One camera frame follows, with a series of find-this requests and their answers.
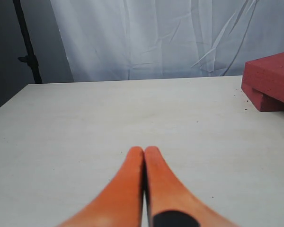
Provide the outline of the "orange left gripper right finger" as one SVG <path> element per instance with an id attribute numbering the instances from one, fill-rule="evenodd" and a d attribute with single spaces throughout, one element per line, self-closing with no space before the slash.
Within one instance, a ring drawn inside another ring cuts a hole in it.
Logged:
<path id="1" fill-rule="evenodd" d="M 156 146 L 144 151 L 150 227 L 236 227 L 194 196 L 171 171 Z"/>

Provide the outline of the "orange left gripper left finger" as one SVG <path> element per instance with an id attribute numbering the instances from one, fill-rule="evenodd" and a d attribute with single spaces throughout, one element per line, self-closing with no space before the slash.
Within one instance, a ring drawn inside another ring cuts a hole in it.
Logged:
<path id="1" fill-rule="evenodd" d="M 144 151 L 132 147 L 114 178 L 86 207 L 61 227 L 140 227 L 143 206 Z"/>

